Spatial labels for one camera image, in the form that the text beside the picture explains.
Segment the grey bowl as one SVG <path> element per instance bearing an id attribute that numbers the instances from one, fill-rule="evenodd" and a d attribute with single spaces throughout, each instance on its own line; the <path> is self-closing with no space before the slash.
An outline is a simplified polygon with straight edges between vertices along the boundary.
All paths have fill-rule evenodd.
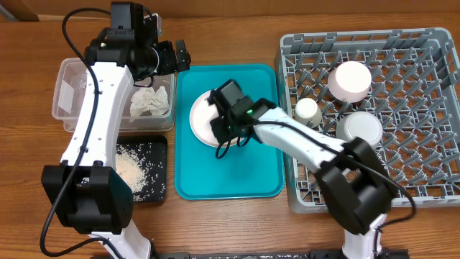
<path id="1" fill-rule="evenodd" d="M 369 112 L 354 112 L 336 125 L 336 137 L 351 142 L 356 137 L 365 140 L 373 150 L 380 143 L 383 127 L 376 116 Z"/>

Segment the large pink plate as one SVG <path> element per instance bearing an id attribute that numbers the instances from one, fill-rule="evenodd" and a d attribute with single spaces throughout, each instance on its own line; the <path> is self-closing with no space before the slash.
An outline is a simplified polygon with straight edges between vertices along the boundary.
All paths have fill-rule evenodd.
<path id="1" fill-rule="evenodd" d="M 215 104 L 210 105 L 208 98 L 210 91 L 201 94 L 193 103 L 190 109 L 190 128 L 193 134 L 205 145 L 210 147 L 218 147 L 219 142 L 215 137 L 211 128 L 213 119 L 223 119 L 222 127 L 229 126 L 229 121 L 219 115 Z"/>

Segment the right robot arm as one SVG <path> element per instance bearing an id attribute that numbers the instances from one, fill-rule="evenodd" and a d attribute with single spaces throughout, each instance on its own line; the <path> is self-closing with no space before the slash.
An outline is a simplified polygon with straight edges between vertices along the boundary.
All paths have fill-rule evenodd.
<path id="1" fill-rule="evenodd" d="M 344 228 L 341 258 L 383 258 L 380 235 L 397 193 L 375 151 L 356 137 L 323 135 L 290 117 L 267 99 L 253 101 L 234 80 L 210 92 L 216 107 L 210 121 L 219 147 L 250 139 L 275 147 L 302 163 L 315 177 L 330 215 Z"/>

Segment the teal serving tray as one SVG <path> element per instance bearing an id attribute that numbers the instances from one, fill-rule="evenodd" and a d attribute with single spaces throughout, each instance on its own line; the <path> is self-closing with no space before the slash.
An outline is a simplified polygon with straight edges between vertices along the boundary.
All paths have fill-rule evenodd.
<path id="1" fill-rule="evenodd" d="M 250 140 L 229 148 L 222 158 L 190 127 L 190 110 L 205 92 L 234 79 L 253 100 L 277 102 L 275 72 L 265 64 L 193 66 L 179 74 L 175 120 L 175 188 L 188 200 L 268 198 L 284 184 L 283 153 Z"/>

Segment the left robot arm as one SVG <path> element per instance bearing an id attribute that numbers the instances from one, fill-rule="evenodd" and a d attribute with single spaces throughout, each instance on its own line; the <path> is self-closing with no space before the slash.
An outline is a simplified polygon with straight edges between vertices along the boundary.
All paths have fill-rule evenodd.
<path id="1" fill-rule="evenodd" d="M 134 195 L 116 172 L 116 141 L 125 103 L 140 81 L 189 69 L 182 40 L 159 41 L 160 18 L 131 1 L 115 1 L 111 23 L 78 57 L 87 84 L 72 139 L 58 165 L 44 167 L 49 218 L 99 242 L 114 258 L 156 258 L 133 222 Z"/>

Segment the white tissue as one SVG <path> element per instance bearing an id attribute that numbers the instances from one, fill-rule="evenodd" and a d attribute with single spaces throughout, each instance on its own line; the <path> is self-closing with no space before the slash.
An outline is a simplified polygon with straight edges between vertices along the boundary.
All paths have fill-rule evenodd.
<path id="1" fill-rule="evenodd" d="M 158 90 L 150 88 L 140 88 L 131 97 L 130 122 L 133 122 L 143 113 L 150 111 L 153 116 L 160 116 L 167 113 L 169 108 L 169 98 L 166 88 L 161 86 Z"/>

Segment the clear plastic bin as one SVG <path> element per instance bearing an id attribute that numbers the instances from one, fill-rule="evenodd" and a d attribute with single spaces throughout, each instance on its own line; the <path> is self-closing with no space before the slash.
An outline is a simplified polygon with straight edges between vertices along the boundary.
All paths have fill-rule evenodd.
<path id="1" fill-rule="evenodd" d="M 78 58 L 65 59 L 60 65 L 53 96 L 52 116 L 63 121 L 64 130 L 67 132 L 75 130 L 86 91 L 82 85 L 86 83 L 87 75 L 87 68 Z M 158 90 L 161 86 L 166 88 L 170 110 L 160 116 L 153 116 L 150 111 L 147 111 L 133 122 L 129 121 L 131 97 L 140 88 L 146 88 L 149 83 L 148 78 L 140 81 L 140 87 L 134 87 L 128 95 L 121 118 L 120 132 L 164 132 L 173 128 L 176 94 L 176 78 L 173 74 L 154 77 L 152 85 L 154 90 Z"/>

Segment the grey dishwasher rack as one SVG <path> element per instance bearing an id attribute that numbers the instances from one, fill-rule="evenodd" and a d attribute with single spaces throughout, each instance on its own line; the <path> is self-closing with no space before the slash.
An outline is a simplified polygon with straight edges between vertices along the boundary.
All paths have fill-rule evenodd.
<path id="1" fill-rule="evenodd" d="M 347 61 L 366 65 L 367 96 L 336 100 L 327 78 Z M 280 106 L 295 111 L 302 98 L 322 113 L 316 130 L 333 137 L 353 112 L 378 118 L 376 153 L 390 176 L 419 207 L 459 205 L 459 57 L 444 28 L 287 34 L 276 59 Z"/>

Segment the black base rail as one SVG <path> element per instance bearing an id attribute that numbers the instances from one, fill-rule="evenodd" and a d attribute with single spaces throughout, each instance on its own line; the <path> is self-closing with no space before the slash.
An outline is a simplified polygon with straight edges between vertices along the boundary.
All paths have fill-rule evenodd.
<path id="1" fill-rule="evenodd" d="M 160 259 L 345 259 L 341 249 L 310 250 L 306 253 L 190 254 L 160 253 Z"/>

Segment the white cup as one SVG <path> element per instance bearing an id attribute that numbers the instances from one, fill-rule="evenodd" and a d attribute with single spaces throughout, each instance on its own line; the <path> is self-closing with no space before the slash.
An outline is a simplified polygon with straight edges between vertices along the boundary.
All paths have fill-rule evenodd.
<path id="1" fill-rule="evenodd" d="M 317 127 L 322 120 L 322 113 L 316 101 L 310 98 L 300 99 L 295 105 L 294 118 L 311 128 Z"/>

